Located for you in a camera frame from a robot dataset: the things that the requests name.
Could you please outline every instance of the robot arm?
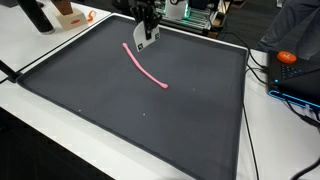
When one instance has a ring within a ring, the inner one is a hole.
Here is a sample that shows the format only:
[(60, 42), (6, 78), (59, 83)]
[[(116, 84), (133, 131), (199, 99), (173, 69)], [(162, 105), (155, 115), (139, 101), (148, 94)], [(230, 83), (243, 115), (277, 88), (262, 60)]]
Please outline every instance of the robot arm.
[(146, 40), (151, 39), (151, 33), (158, 26), (162, 15), (156, 12), (154, 0), (133, 0), (130, 2), (131, 13), (135, 21), (144, 23)]

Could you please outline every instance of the orange object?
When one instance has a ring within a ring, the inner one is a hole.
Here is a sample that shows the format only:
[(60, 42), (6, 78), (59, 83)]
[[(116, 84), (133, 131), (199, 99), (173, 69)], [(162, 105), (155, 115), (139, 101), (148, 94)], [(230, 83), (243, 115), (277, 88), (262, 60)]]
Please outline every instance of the orange object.
[(96, 16), (96, 12), (94, 11), (94, 10), (91, 10), (90, 12), (89, 12), (89, 14), (88, 14), (88, 22), (91, 22), (91, 21), (93, 21), (93, 18)]
[(280, 51), (277, 55), (277, 58), (279, 59), (279, 61), (286, 64), (292, 64), (297, 61), (297, 57), (287, 51)]

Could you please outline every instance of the black tray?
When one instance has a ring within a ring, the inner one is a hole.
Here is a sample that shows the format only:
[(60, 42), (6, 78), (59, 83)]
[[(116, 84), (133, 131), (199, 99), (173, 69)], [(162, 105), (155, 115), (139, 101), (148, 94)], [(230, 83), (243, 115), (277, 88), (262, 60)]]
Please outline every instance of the black tray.
[[(247, 51), (161, 29), (137, 53), (135, 25), (112, 16), (18, 83), (197, 179), (235, 179)], [(134, 66), (123, 42), (167, 90)]]

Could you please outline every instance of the pink rope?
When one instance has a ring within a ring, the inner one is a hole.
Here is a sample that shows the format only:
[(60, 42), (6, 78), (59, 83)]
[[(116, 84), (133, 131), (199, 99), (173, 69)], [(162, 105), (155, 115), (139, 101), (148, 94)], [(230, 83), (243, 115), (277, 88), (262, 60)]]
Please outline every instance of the pink rope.
[(167, 89), (168, 88), (168, 84), (164, 84), (160, 81), (158, 81), (156, 78), (154, 78), (151, 74), (149, 74), (146, 70), (143, 69), (143, 67), (139, 64), (139, 62), (137, 61), (137, 59), (134, 57), (134, 55), (132, 54), (132, 52), (130, 51), (127, 43), (123, 43), (122, 46), (124, 47), (124, 49), (127, 51), (128, 55), (130, 56), (131, 60), (133, 61), (133, 63), (137, 66), (137, 68), (143, 73), (145, 74), (148, 78), (150, 78), (153, 82), (157, 83), (159, 86), (161, 86), (163, 89)]

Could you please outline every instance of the white table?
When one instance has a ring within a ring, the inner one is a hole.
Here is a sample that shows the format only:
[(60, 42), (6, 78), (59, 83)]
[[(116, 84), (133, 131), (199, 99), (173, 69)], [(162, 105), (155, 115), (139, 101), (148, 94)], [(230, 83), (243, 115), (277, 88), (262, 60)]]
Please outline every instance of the white table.
[[(55, 33), (51, 35), (41, 35), (20, 6), (7, 8), (0, 5), (0, 60), (15, 71), (111, 14), (107, 11), (72, 3), (72, 6), (82, 11), (85, 16), (91, 10), (96, 11), (97, 15), (88, 25), (64, 31), (53, 15), (58, 11), (54, 5), (50, 1), (40, 1), (45, 5), (42, 8), (43, 12), (55, 28)], [(0, 81), (6, 77), (4, 73), (0, 72)]]
[[(266, 54), (258, 51), (252, 53), (259, 62), (265, 63)], [(265, 87), (250, 73), (247, 75), (245, 89), (245, 105), (260, 179), (289, 179), (312, 164), (320, 155), (319, 132), (298, 119), (281, 101), (269, 97)], [(192, 179), (149, 153), (17, 84), (8, 81), (0, 84), (0, 106), (115, 179)], [(304, 178), (320, 179), (320, 168)], [(240, 132), (237, 179), (256, 179), (244, 120)]]

